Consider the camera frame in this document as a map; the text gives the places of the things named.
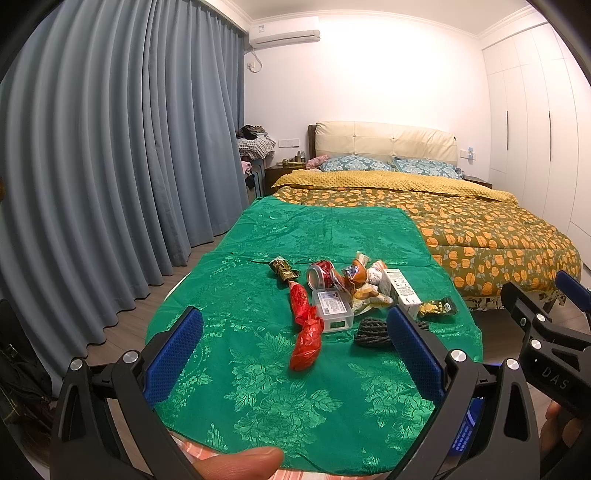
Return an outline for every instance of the blue curtain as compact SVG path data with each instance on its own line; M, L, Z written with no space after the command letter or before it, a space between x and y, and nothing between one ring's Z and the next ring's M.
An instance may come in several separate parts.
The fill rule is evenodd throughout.
M52 376L248 204L243 39L186 0L66 0L0 85L0 288Z

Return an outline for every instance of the red can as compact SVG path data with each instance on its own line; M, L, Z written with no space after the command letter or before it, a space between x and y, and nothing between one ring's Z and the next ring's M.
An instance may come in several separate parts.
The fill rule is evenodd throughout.
M333 282L330 278L330 271L334 267L329 260L320 260L312 263L306 273L306 279L310 288L312 290L323 290L324 288L332 287Z

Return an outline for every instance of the wooden floor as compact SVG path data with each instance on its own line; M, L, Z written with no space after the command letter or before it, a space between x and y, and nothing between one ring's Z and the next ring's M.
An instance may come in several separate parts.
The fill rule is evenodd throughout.
M215 241L210 244L193 248L186 267L175 267L174 275L165 277L163 285L150 287L150 295L144 300L137 300L135 310L118 314L119 323L115 327L105 329L107 341L103 345L88 347L88 363L90 365L111 363L117 361L127 350L141 350L144 347L148 324L168 292L197 265L205 253L216 248L222 238L223 236L216 237ZM588 288L591 287L591 275L588 271L583 273L582 283ZM482 330L485 362L501 363L506 358L518 357L523 337L522 330L506 310L474 312L473 317ZM555 323L560 325L589 332L585 316L571 302L567 302L565 306L554 306L551 317ZM530 387L530 391L534 401L538 428L541 428L550 400L533 387ZM149 470L122 419L121 411L116 403L112 403L111 407L121 438L128 449L129 457L137 468L148 472Z

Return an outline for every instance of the black bag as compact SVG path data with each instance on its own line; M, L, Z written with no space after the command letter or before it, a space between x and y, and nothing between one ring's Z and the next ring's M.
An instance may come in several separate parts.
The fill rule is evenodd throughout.
M0 416L51 434L51 378L7 300L0 300Z

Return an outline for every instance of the white box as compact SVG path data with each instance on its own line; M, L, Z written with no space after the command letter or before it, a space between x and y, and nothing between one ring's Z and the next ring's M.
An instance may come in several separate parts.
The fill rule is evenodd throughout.
M397 268L382 270L382 280L378 290L392 297L398 305L413 319L417 318L421 299L415 293L402 272Z

